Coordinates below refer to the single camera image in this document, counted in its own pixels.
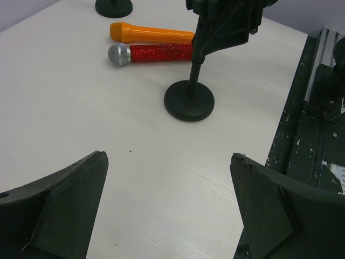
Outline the orange microphone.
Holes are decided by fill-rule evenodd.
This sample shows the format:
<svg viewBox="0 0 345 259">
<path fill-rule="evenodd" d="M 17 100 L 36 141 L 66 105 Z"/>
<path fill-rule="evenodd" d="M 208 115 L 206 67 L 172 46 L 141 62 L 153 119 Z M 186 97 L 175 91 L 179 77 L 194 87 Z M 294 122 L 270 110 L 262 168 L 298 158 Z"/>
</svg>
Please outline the orange microphone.
<svg viewBox="0 0 345 259">
<path fill-rule="evenodd" d="M 135 26 L 125 22 L 112 23 L 110 37 L 121 43 L 148 42 L 191 44 L 193 32 Z"/>
</svg>

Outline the black round-base mic stand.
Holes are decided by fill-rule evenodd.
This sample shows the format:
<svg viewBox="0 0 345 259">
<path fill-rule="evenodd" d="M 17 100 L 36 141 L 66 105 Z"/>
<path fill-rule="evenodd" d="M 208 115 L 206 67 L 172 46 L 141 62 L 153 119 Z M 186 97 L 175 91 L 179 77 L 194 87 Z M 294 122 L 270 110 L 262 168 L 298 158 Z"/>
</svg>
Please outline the black round-base mic stand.
<svg viewBox="0 0 345 259">
<path fill-rule="evenodd" d="M 96 0 L 95 10 L 107 18 L 122 18 L 133 11 L 131 0 Z"/>
</svg>

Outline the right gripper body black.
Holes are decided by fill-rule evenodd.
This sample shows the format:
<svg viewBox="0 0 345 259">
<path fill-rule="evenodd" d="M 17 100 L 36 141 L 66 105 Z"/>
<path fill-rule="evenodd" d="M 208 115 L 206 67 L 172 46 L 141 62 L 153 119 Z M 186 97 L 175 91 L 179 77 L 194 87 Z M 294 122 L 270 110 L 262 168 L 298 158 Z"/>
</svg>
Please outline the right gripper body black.
<svg viewBox="0 0 345 259">
<path fill-rule="evenodd" d="M 253 35 L 261 25 L 263 10 L 275 4 L 275 0 L 246 0 L 243 3 L 243 33 Z"/>
</svg>

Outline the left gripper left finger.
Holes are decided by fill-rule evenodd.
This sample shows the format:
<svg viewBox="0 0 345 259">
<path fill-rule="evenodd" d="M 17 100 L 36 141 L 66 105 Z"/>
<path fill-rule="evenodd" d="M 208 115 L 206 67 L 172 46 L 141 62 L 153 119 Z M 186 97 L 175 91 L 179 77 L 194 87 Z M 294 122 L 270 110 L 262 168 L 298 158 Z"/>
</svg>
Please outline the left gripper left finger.
<svg viewBox="0 0 345 259">
<path fill-rule="evenodd" d="M 108 171 L 105 152 L 1 193 L 1 258 L 86 258 Z"/>
</svg>

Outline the red microphone silver grille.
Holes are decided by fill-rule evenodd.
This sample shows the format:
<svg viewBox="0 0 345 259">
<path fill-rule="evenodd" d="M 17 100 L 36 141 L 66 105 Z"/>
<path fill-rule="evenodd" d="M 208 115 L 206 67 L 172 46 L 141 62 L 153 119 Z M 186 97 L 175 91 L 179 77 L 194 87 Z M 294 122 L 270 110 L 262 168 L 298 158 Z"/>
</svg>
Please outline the red microphone silver grille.
<svg viewBox="0 0 345 259">
<path fill-rule="evenodd" d="M 192 57 L 191 44 L 126 45 L 116 42 L 108 49 L 108 58 L 116 66 L 147 62 L 189 61 Z"/>
</svg>

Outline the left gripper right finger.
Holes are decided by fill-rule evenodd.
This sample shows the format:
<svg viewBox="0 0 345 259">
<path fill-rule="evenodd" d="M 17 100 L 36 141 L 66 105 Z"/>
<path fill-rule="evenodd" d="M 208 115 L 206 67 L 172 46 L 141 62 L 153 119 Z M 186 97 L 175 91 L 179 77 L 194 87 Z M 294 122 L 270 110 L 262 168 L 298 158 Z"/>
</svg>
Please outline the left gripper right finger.
<svg viewBox="0 0 345 259">
<path fill-rule="evenodd" d="M 344 258 L 344 195 L 240 153 L 230 171 L 252 258 Z"/>
</svg>

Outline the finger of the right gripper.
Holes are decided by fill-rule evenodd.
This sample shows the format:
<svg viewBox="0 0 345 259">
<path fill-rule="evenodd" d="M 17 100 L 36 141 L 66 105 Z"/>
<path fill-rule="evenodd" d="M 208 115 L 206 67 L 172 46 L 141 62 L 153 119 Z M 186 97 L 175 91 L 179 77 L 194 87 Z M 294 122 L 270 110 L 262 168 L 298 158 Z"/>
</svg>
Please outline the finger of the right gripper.
<svg viewBox="0 0 345 259">
<path fill-rule="evenodd" d="M 186 1 L 185 4 L 199 15 L 192 40 L 194 56 L 206 56 L 248 41 L 249 1 Z"/>
</svg>

